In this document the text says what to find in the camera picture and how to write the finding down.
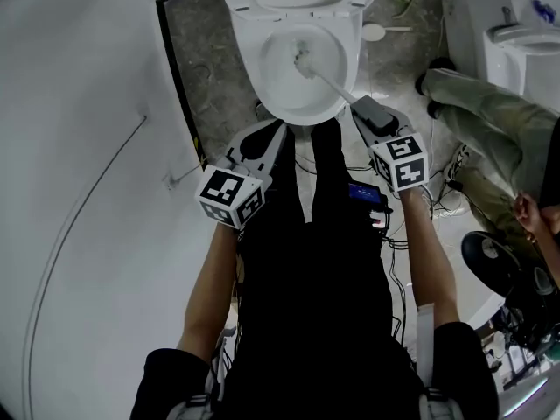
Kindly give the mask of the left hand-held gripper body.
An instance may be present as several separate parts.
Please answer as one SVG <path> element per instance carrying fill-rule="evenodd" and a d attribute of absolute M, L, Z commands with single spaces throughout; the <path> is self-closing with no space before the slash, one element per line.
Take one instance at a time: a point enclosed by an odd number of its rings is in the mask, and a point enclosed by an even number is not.
<path fill-rule="evenodd" d="M 227 146 L 217 164 L 206 167 L 195 198 L 208 218 L 242 230 L 263 207 L 268 190 L 262 180 L 264 153 L 229 152 Z"/>

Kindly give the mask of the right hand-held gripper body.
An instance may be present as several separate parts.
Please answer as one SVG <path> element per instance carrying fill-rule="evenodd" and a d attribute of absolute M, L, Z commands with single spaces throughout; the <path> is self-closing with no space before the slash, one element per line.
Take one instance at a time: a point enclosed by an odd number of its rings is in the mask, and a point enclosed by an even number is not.
<path fill-rule="evenodd" d="M 422 136 L 411 133 L 389 133 L 392 116 L 368 95 L 349 104 L 370 119 L 374 145 L 367 148 L 376 173 L 392 192 L 401 192 L 429 181 L 428 151 Z"/>

